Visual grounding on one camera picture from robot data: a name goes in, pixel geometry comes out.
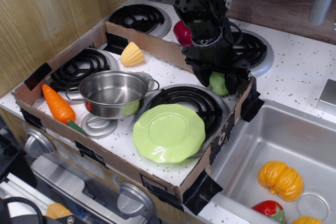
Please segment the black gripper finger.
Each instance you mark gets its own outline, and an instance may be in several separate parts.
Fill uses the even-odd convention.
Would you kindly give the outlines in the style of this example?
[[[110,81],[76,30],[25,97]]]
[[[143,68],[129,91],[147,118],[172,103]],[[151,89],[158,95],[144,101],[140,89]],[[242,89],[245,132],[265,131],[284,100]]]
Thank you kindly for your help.
[[[213,69],[208,65],[193,66],[193,73],[195,74],[199,82],[205,87],[209,86],[210,83],[209,79],[212,72]]]
[[[244,79],[239,75],[227,73],[225,74],[225,85],[230,95],[237,92],[243,92],[248,86],[248,79]]]

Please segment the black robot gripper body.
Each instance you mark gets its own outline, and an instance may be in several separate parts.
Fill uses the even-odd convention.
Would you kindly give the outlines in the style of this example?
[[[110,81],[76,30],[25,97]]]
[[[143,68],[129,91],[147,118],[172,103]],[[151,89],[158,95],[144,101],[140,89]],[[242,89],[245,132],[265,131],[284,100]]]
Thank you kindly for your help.
[[[197,41],[193,46],[183,48],[182,54],[186,57],[185,62],[191,66],[192,70],[195,65],[208,65],[213,72],[249,77],[249,62],[240,59],[233,50],[233,45],[236,43],[233,32],[223,33],[222,38],[217,40]]]

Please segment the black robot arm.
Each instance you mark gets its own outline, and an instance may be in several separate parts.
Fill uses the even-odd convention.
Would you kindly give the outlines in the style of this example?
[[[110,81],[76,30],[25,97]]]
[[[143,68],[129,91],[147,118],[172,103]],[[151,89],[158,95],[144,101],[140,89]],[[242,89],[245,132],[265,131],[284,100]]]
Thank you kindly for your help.
[[[172,5],[191,30],[192,45],[182,50],[200,83],[208,87],[213,72],[224,75],[226,89],[235,94],[249,81],[249,62],[234,52],[233,23],[226,18],[225,0],[150,0]]]

